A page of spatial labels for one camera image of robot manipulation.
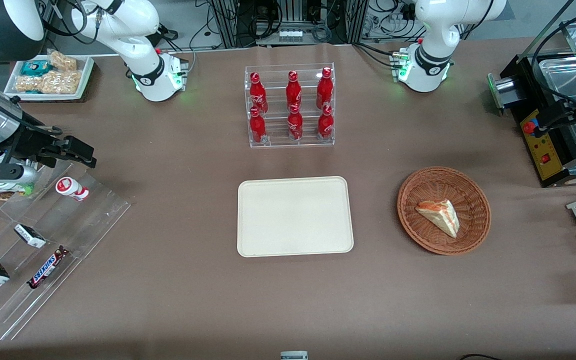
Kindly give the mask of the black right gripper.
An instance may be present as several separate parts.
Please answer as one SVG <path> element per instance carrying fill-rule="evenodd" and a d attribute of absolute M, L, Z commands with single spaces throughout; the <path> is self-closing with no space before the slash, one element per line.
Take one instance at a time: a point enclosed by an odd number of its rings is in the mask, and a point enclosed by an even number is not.
<path fill-rule="evenodd" d="M 32 129 L 19 125 L 18 129 L 2 142 L 2 163 L 13 164 L 17 161 L 48 165 L 53 158 L 70 160 L 94 169 L 98 160 L 94 157 L 94 148 L 75 136 L 61 139 L 63 132 L 55 126 L 39 126 Z"/>

